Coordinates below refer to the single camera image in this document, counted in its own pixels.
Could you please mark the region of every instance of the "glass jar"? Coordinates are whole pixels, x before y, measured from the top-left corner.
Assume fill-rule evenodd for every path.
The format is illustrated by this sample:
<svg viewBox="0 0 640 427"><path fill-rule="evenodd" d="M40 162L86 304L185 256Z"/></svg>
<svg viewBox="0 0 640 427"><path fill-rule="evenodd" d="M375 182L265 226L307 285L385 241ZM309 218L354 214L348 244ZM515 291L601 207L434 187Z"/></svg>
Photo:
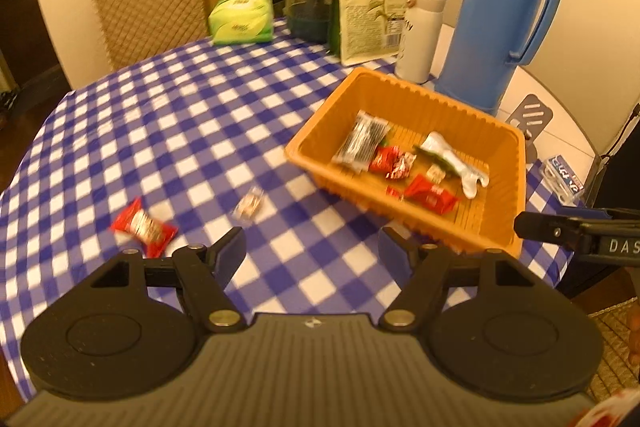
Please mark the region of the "glass jar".
<svg viewBox="0 0 640 427"><path fill-rule="evenodd" d="M327 42L333 0L286 0L287 27L293 37Z"/></svg>

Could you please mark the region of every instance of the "candy wrapper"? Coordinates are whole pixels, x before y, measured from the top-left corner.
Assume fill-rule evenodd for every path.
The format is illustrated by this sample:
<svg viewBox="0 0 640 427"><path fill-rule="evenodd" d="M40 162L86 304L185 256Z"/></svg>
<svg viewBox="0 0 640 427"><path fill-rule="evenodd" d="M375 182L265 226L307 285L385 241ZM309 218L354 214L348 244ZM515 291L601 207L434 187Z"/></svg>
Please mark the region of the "candy wrapper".
<svg viewBox="0 0 640 427"><path fill-rule="evenodd" d="M436 185L438 185L444 181L444 178L447 177L447 173L436 164L433 164L431 167L429 167L425 176L431 183L435 183Z"/></svg>
<svg viewBox="0 0 640 427"><path fill-rule="evenodd" d="M366 171L373 155L391 126L382 118L359 111L353 128L332 162L341 163L357 173Z"/></svg>
<svg viewBox="0 0 640 427"><path fill-rule="evenodd" d="M397 188L393 188L391 185L386 188L386 195L391 196L392 198L396 198L396 200L404 199L402 196L402 192L400 192L400 190L398 190Z"/></svg>
<svg viewBox="0 0 640 427"><path fill-rule="evenodd" d="M150 217L143 210L140 198L133 200L133 203L116 217L111 224L111 230L127 232L137 237L146 245L147 257L160 257L178 231L173 225Z"/></svg>
<svg viewBox="0 0 640 427"><path fill-rule="evenodd" d="M561 155L543 161L540 172L560 203L565 206L575 205L584 192L584 185Z"/></svg>
<svg viewBox="0 0 640 427"><path fill-rule="evenodd" d="M376 155L369 164L369 172L376 174L390 174L400 157L398 147L379 147Z"/></svg>
<svg viewBox="0 0 640 427"><path fill-rule="evenodd" d="M264 191L260 187L256 185L251 187L249 192L247 192L236 205L233 213L234 217L236 219L252 219L258 211L258 208L260 208L263 195Z"/></svg>
<svg viewBox="0 0 640 427"><path fill-rule="evenodd" d="M404 199L420 203L424 208L440 215L452 211L456 203L460 201L446 188L431 183L422 174L418 174L406 188Z"/></svg>
<svg viewBox="0 0 640 427"><path fill-rule="evenodd" d="M384 174L390 180L402 180L409 176L415 154L401 152L396 146L379 147L369 164L369 172Z"/></svg>
<svg viewBox="0 0 640 427"><path fill-rule="evenodd" d="M462 181L462 191L469 200L478 194L478 182L484 188L489 185L489 175L463 162L440 133L430 132L427 139L417 146L416 150L428 154L447 170L457 174Z"/></svg>
<svg viewBox="0 0 640 427"><path fill-rule="evenodd" d="M620 389L568 427L618 427L623 421L624 425L638 425L633 421L638 419L637 407L640 407L640 390Z"/></svg>
<svg viewBox="0 0 640 427"><path fill-rule="evenodd" d="M398 156L393 170L386 176L390 180L402 180L409 176L411 167L414 165L415 154L410 152L402 153Z"/></svg>

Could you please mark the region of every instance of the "round table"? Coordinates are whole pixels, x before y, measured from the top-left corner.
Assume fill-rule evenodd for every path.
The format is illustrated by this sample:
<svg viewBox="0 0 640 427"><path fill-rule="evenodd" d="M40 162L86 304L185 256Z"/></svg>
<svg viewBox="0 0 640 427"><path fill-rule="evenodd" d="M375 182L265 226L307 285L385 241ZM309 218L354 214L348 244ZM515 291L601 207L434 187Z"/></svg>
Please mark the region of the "round table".
<svg viewBox="0 0 640 427"><path fill-rule="evenodd" d="M398 294L378 262L386 224L319 190L286 162L284 146L351 71L322 46L291 39L284 22L269 44L213 47L202 40L117 71L68 93L47 118L10 187L0 196L0 343L22 395L34 389L19 353L28 323L119 250L138 246L109 225L141 196L153 217L178 226L167 254L210 245L234 224L231 213L257 184L265 191L245 227L248 254L226 293L254 312L368 312L377 320ZM436 55L442 66L450 30ZM392 60L366 67L392 72ZM500 115L529 92L554 110L536 143L562 153L583 179L593 152L573 120L521 70ZM529 166L527 208L558 201ZM521 261L553 284L569 254L526 241ZM149 295L177 306L175 293ZM468 298L453 292L449 304Z"/></svg>

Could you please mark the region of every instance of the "orange plastic tray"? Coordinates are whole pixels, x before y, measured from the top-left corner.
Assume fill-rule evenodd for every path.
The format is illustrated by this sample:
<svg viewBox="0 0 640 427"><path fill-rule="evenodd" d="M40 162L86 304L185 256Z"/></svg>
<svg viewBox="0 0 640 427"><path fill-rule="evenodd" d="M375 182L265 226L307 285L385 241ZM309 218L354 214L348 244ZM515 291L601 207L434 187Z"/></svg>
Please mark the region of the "orange plastic tray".
<svg viewBox="0 0 640 427"><path fill-rule="evenodd" d="M466 162L489 174L487 188L467 200L460 179L448 176L443 186L460 198L455 209L439 216L410 201L386 194L391 185L403 190L430 160L419 155L408 180L390 182L383 176L356 174L331 162L351 130L359 110L392 124L389 142L411 151L431 131L438 131ZM465 251L499 248L514 257L522 241L513 220L524 210L524 136L516 128L423 87L366 68L356 68L293 137L286 157L309 171L316 183L361 208L400 221Z"/></svg>

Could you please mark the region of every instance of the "blue thermos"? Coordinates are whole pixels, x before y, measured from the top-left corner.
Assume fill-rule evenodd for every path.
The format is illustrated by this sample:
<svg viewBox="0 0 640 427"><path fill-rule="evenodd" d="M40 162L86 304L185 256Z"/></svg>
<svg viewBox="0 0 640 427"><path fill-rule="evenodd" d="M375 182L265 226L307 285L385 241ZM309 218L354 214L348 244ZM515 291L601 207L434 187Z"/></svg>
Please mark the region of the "blue thermos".
<svg viewBox="0 0 640 427"><path fill-rule="evenodd" d="M529 64L560 0L463 0L436 91L495 116L517 66Z"/></svg>

